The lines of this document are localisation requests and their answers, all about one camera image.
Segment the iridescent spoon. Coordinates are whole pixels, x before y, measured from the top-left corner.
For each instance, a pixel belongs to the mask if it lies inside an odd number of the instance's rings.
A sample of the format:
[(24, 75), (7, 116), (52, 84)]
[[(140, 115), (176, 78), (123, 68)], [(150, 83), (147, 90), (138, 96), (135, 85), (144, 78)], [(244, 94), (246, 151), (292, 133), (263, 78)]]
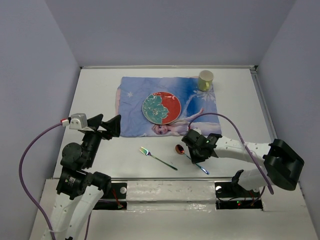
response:
[[(180, 144), (177, 144), (177, 145), (175, 146), (175, 151), (176, 151), (178, 154), (184, 155), (184, 156), (186, 156), (188, 159), (191, 160), (191, 157), (186, 154), (185, 149), (184, 149)], [(206, 175), (209, 175), (209, 174), (210, 174), (204, 167), (202, 167), (202, 166), (199, 165), (198, 163), (195, 163), (195, 165), (196, 165), (201, 171), (203, 171)]]

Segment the blue princess print placemat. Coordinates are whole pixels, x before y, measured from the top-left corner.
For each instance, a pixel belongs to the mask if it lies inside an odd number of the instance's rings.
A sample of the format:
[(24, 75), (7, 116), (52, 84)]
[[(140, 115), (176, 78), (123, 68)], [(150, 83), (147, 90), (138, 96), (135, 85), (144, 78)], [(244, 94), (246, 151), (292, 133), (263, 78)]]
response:
[[(149, 121), (143, 103), (156, 93), (169, 93), (180, 102), (178, 118), (163, 126)], [(121, 115), (122, 137), (184, 136), (188, 129), (221, 134), (214, 88), (201, 91), (197, 77), (129, 77), (124, 76), (116, 90), (115, 112)]]

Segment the teal and red plate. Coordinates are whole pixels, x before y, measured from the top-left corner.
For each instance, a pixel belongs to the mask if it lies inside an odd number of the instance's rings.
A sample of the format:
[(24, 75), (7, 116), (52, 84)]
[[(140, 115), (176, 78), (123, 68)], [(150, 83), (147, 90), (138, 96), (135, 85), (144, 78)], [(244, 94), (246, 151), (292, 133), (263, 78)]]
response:
[(142, 103), (145, 118), (156, 125), (167, 125), (178, 119), (182, 111), (179, 99), (169, 92), (150, 94)]

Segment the pale yellow mug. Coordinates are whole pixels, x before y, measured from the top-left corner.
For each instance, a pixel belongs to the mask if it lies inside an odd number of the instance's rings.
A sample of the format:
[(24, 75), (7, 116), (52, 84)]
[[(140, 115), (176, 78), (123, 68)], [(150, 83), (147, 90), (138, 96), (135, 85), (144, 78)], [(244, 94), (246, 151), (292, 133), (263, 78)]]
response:
[(209, 70), (202, 70), (198, 75), (198, 89), (203, 92), (210, 90), (214, 79), (214, 74)]

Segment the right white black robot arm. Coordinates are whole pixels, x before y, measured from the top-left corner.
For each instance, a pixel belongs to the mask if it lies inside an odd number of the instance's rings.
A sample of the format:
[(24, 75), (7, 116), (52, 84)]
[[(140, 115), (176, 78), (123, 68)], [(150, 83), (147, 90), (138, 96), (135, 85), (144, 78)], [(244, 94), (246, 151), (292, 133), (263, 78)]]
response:
[(252, 170), (239, 170), (232, 178), (230, 190), (235, 196), (242, 196), (247, 191), (265, 186), (294, 191), (305, 164), (304, 160), (280, 139), (274, 139), (272, 143), (252, 143), (215, 133), (205, 137), (191, 129), (183, 136), (182, 142), (188, 147), (194, 164), (215, 157), (255, 165)]

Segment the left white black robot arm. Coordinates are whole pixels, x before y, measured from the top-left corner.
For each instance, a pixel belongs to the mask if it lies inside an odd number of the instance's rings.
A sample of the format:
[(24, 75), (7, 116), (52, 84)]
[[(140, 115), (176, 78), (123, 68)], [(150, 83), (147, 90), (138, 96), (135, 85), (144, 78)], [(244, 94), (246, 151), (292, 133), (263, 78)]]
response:
[(103, 121), (103, 114), (87, 118), (76, 113), (60, 121), (61, 126), (84, 134), (81, 143), (71, 142), (62, 149), (61, 175), (56, 198), (43, 240), (76, 240), (96, 203), (110, 194), (111, 177), (87, 172), (102, 140), (118, 138), (121, 115)]

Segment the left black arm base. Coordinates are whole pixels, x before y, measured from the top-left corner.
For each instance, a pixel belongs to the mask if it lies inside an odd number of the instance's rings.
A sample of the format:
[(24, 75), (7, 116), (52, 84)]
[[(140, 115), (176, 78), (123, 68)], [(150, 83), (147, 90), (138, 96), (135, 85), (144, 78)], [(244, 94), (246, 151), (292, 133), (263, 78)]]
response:
[(111, 189), (103, 194), (93, 209), (106, 211), (126, 210), (127, 185), (127, 181), (112, 180)]

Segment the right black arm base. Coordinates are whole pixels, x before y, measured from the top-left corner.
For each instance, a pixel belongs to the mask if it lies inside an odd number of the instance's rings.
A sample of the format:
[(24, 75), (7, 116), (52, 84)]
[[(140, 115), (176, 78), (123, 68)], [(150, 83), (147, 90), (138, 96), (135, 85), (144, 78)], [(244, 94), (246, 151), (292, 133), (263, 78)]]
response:
[(231, 182), (215, 184), (217, 210), (262, 210), (261, 193), (232, 186)]

